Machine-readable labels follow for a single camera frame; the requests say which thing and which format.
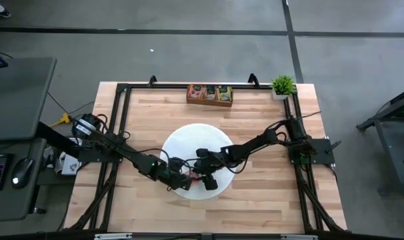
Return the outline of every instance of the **white pot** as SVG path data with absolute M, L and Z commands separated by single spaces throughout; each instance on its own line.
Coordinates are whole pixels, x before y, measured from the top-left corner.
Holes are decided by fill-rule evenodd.
M 273 100 L 285 100 L 288 95 L 278 95 L 276 94 L 275 90 L 271 90 L 271 92 L 273 93 Z

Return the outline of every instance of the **white disk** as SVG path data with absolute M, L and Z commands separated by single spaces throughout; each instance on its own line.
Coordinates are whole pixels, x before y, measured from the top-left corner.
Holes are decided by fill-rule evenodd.
M 165 141 L 162 149 L 168 153 L 169 157 L 179 157 L 186 160 L 197 158 L 197 149 L 204 148 L 210 151 L 220 151 L 221 147 L 232 144 L 230 138 L 222 130 L 211 125 L 194 123 L 175 130 Z M 161 159 L 166 161 L 167 156 L 161 153 Z M 190 166 L 193 166 L 195 161 L 189 161 L 188 163 Z M 182 173 L 188 171 L 188 167 L 183 166 L 181 168 Z M 188 191 L 176 189 L 174 192 L 191 200 L 209 199 L 223 192 L 229 186 L 234 176 L 235 174 L 224 167 L 213 173 L 213 177 L 217 180 L 218 184 L 216 190 L 207 191 L 203 182 L 199 181 L 193 184 Z

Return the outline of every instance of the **gray floor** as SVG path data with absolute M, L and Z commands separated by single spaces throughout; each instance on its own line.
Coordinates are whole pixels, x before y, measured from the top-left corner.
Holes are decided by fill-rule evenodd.
M 289 0 L 296 31 L 403 32 L 404 0 Z M 4 0 L 14 16 L 0 25 L 128 29 L 286 30 L 279 0 Z M 404 237 L 404 197 L 380 197 L 391 174 L 374 129 L 356 124 L 404 91 L 404 38 L 297 37 L 305 83 L 314 83 L 336 148 L 343 210 L 356 233 Z M 92 101 L 100 81 L 244 82 L 250 73 L 268 82 L 294 75 L 287 37 L 226 35 L 84 35 L 0 33 L 0 51 L 14 57 L 58 58 L 50 92 L 67 109 Z M 91 106 L 82 110 L 90 111 Z M 48 99 L 43 121 L 62 111 Z M 64 134 L 67 128 L 60 129 Z M 63 218 L 70 189 L 48 191 L 56 209 L 0 234 L 52 231 Z

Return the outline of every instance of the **computer mouse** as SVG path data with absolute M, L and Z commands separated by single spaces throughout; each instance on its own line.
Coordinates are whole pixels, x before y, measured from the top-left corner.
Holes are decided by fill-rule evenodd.
M 22 189 L 28 184 L 32 168 L 33 160 L 28 158 L 21 159 L 15 164 L 11 174 L 11 184 L 14 188 Z

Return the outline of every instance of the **wooden table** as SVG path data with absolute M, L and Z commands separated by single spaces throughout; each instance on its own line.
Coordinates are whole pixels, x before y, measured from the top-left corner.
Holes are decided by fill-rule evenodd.
M 100 83 L 94 114 L 110 116 L 116 84 Z M 303 115 L 319 110 L 314 85 L 298 84 L 297 90 Z M 234 90 L 233 106 L 228 108 L 188 105 L 185 89 L 133 89 L 125 130 L 131 133 L 127 143 L 136 150 L 162 148 L 174 130 L 191 123 L 218 127 L 233 143 L 240 144 L 284 118 L 283 102 L 274 101 L 268 90 Z M 313 138 L 325 136 L 320 114 L 304 118 L 304 125 Z M 80 170 L 65 227 L 74 224 L 93 200 L 99 168 L 99 163 L 91 163 Z M 314 165 L 313 173 L 320 202 L 337 224 L 346 228 L 334 175 L 323 165 Z M 311 204 L 308 208 L 315 226 Z M 101 203 L 98 224 L 103 210 Z M 236 175 L 224 192 L 203 201 L 168 192 L 164 184 L 143 177 L 131 162 L 124 161 L 118 171 L 109 231 L 302 233 L 295 172 L 286 148 L 274 145 L 251 155 L 244 172 Z

